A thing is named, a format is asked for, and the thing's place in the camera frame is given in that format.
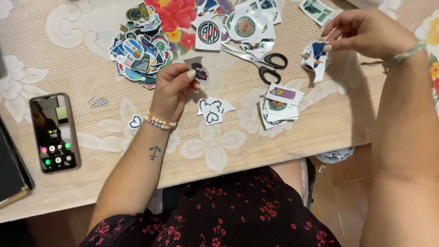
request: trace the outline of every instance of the phone screen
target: phone screen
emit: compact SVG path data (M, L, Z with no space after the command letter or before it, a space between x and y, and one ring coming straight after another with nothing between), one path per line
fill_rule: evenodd
M72 120L62 94L32 99L30 110L43 173L76 167Z

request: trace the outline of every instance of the phone case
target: phone case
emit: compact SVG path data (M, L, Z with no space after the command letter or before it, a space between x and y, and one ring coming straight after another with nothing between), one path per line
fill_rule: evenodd
M72 120L71 126L70 126L70 133L72 134L73 146L75 148L75 153L74 154L75 154L75 160L76 160L76 167L69 168L69 169L64 169L64 170L61 170L61 171L53 171L53 172L45 173L45 172L43 172L43 169L41 168L40 157L38 157L39 166L40 166L41 172L43 174L47 174L47 175L55 174L55 173L59 173L59 172L64 172L64 171L76 170L76 169L80 168L81 164L82 164L81 163L81 156L79 154L78 139L76 138L75 120L73 119L72 106L70 105L70 97L66 93L55 93L55 94L48 94L48 95L39 96L39 97L33 97L33 98L29 99L28 103L30 105L30 102L32 100L34 100L34 99L48 98L48 97L57 96L57 95L63 95L64 96L64 98L65 98L65 106L66 106L66 110L67 110L67 117L68 117L69 120ZM34 134L34 137L35 137L35 142L37 143L37 139L36 139L36 135L35 135L35 129L34 129L34 133L33 134Z

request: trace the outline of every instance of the table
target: table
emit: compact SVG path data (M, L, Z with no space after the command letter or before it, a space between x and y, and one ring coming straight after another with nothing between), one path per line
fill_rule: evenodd
M193 0L175 1L194 6ZM30 196L1 209L0 222L96 202L107 176L135 135L127 127L128 119L136 113L145 115L153 95L153 91L117 76L106 52L119 24L124 23L124 10L138 4L137 0L24 2L0 3L0 44L8 71L0 81L0 115L36 188ZM146 2L163 11L169 4ZM219 2L224 13L231 11L230 1ZM344 0L323 2L338 12L354 8ZM426 20L417 35L425 35L430 23L438 25L439 11L432 14L439 9L436 0L389 3L386 12L411 30ZM222 123L206 127L196 116L196 102L188 102L179 127L171 134L159 188L370 142L385 79L382 68L360 68L359 60L370 59L340 52L334 54L325 81L310 84L313 74L300 67L300 54L320 36L322 28L301 12L297 0L279 1L279 6L283 21L275 26L278 38L273 52L286 55L289 65L278 72L283 85L306 94L297 122L267 131L256 107L267 86L256 67L224 52L195 52L188 42L194 38L188 23L165 24L170 41L180 42L180 49L174 48L176 62L205 56L203 63L212 79L204 93L230 102L236 111L226 113ZM437 44L439 40L431 40L428 48L439 55ZM83 165L75 171L45 175L38 163L27 99L55 92L70 96Z

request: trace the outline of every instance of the woman's hand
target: woman's hand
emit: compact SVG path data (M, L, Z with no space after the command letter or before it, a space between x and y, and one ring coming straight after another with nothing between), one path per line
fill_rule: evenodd
M176 122L183 112L189 90L200 90L195 81L196 71L184 63L174 63L157 73L157 82L150 109L151 116L166 122Z
M326 25L322 37L328 34L325 51L354 50L384 61L417 43L413 33L378 9L342 12Z

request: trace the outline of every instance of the black scissor handle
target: black scissor handle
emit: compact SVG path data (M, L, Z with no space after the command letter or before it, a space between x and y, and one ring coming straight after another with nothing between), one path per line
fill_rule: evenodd
M271 85L271 81L268 81L267 79L265 79L265 73L269 73L272 76L277 78L277 81L274 82L276 84L279 84L281 82L281 75L279 75L274 69L269 69L265 66L261 66L259 67L259 76L261 76L261 79L268 85Z
M284 65L277 64L271 61L272 57L278 57L284 61ZM270 65L272 65L275 69L285 69L288 65L288 59L284 55L280 53L271 53L264 57L264 61Z

